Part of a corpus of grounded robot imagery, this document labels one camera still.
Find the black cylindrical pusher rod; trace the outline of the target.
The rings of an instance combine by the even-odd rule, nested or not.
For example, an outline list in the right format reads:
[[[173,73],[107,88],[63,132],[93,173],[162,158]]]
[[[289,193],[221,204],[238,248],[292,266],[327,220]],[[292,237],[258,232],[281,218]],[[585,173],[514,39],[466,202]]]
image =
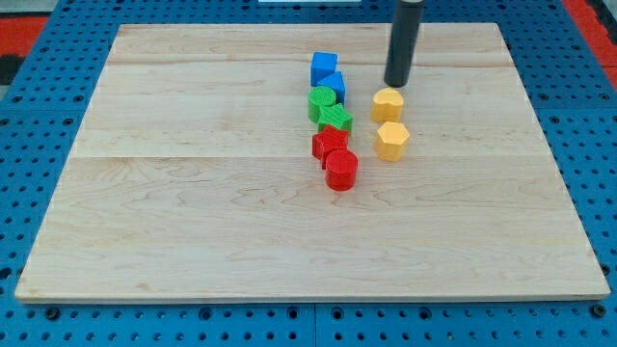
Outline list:
[[[424,4],[424,0],[395,1],[384,76],[390,87],[401,88],[409,81]]]

